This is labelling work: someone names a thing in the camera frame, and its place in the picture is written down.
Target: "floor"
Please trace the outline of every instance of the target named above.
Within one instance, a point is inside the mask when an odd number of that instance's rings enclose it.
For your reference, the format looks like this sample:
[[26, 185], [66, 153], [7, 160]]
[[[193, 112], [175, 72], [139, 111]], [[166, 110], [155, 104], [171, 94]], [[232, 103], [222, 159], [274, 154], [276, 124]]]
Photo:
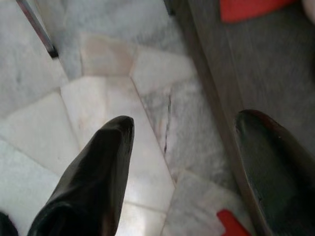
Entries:
[[126, 42], [187, 54], [175, 19], [162, 0], [35, 1], [70, 79], [82, 76], [79, 33], [101, 33]]
[[[162, 9], [160, 1], [105, 2], [112, 10], [95, 14], [99, 24], [106, 18], [126, 29], [139, 22], [150, 29], [159, 17], [173, 24], [166, 13], [153, 14], [153, 7]], [[91, 24], [88, 13], [73, 22], [83, 6], [60, 1], [65, 3], [70, 5], [61, 8], [69, 14], [67, 24]], [[86, 7], [98, 12], [100, 5], [95, 0]], [[128, 16], [139, 8], [152, 14], [152, 22], [143, 22], [144, 16], [121, 19], [121, 11]], [[59, 60], [51, 60], [14, 1], [0, 0], [0, 12], [0, 179], [5, 180], [0, 181], [0, 210], [20, 235], [27, 234], [91, 136], [119, 115], [134, 118], [135, 139], [118, 236], [220, 236], [224, 227], [216, 213], [221, 209], [232, 211], [255, 235], [191, 59], [184, 50], [172, 52], [177, 50], [172, 43], [140, 40], [141, 34], [155, 38], [156, 33], [171, 42], [163, 30], [136, 34], [130, 29], [131, 38], [114, 35], [119, 26], [112, 26], [112, 35], [109, 25], [94, 25], [104, 31], [76, 32], [72, 54], [78, 55], [80, 69], [71, 78], [68, 66], [76, 67], [77, 61], [65, 65], [70, 58], [61, 58], [63, 69]]]

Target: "tile grout line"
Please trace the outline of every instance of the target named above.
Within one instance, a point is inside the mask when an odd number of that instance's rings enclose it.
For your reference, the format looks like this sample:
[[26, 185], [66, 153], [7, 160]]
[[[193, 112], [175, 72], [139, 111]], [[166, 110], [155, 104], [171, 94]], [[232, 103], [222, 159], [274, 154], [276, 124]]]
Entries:
[[7, 138], [5, 138], [3, 135], [0, 134], [0, 140], [8, 143], [10, 146], [12, 146], [16, 151], [20, 152], [22, 155], [24, 155], [25, 157], [27, 157], [28, 159], [30, 159], [32, 162], [36, 163], [37, 165], [39, 165], [40, 167], [44, 168], [45, 170], [49, 171], [50, 173], [53, 173], [55, 176], [58, 177], [58, 179], [61, 178], [61, 176], [59, 176], [57, 173], [55, 173], [54, 171], [48, 169], [47, 167], [43, 166], [41, 163], [39, 163], [36, 159], [31, 158], [29, 154], [25, 153], [23, 150], [21, 150], [19, 147], [15, 146], [13, 143], [11, 143]]
[[76, 141], [76, 143], [77, 143], [77, 145], [78, 145], [78, 155], [80, 154], [80, 152], [81, 152], [81, 150], [83, 149], [83, 148], [81, 148], [81, 145], [80, 145], [80, 142], [79, 142], [79, 138], [77, 137], [77, 134], [76, 134], [76, 132], [75, 132], [75, 129], [74, 129], [74, 127], [73, 127], [73, 124], [72, 124], [72, 122], [71, 122], [71, 119], [70, 119], [70, 116], [69, 116], [69, 111], [68, 111], [68, 108], [67, 108], [67, 106], [66, 106], [66, 104], [65, 104], [65, 102], [64, 102], [64, 99], [63, 99], [63, 96], [62, 96], [62, 93], [61, 93], [61, 87], [59, 87], [59, 91], [60, 91], [60, 98], [61, 98], [61, 100], [62, 100], [62, 102], [63, 102], [63, 107], [64, 107], [64, 109], [65, 109], [65, 115], [66, 115], [66, 117], [67, 117], [67, 120], [68, 120], [68, 122], [69, 122], [69, 124], [70, 124], [70, 129], [71, 129], [71, 133], [72, 133], [72, 135], [74, 136], [74, 139], [75, 139], [75, 141]]

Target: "crack in marble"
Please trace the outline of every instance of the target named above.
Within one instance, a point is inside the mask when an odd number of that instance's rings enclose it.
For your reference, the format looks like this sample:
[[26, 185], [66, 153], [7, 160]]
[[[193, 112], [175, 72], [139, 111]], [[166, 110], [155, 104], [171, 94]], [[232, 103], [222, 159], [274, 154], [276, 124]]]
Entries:
[[170, 91], [168, 95], [167, 124], [166, 124], [166, 131], [165, 131], [164, 155], [166, 155], [166, 152], [167, 152], [167, 136], [169, 133], [170, 123], [171, 123], [171, 104], [172, 104], [172, 91]]

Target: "marble floor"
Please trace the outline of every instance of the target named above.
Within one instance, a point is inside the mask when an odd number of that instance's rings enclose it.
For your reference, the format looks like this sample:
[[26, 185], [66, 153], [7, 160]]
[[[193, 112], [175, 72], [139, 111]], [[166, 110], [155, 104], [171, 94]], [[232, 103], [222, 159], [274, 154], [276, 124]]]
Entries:
[[160, 50], [186, 54], [175, 19], [163, 0], [33, 0], [70, 79], [82, 76], [81, 32], [101, 33]]
[[[160, 4], [133, 1], [136, 12]], [[117, 9], [123, 3], [126, 11], [132, 8], [122, 0], [107, 4]], [[0, 211], [10, 215], [21, 236], [69, 163], [119, 115], [134, 118], [135, 139], [116, 235], [220, 236], [221, 209], [232, 211], [255, 235], [189, 57], [78, 32], [81, 68], [70, 80], [16, 2], [0, 0], [1, 17]]]

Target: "red plastic item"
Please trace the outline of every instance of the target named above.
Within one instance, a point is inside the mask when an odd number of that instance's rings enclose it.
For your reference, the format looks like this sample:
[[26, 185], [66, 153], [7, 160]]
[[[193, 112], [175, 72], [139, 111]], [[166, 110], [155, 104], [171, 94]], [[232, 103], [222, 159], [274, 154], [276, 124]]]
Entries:
[[235, 23], [262, 16], [297, 0], [220, 0], [221, 20]]
[[222, 236], [251, 236], [230, 211], [222, 210], [217, 213], [217, 217], [225, 227]]

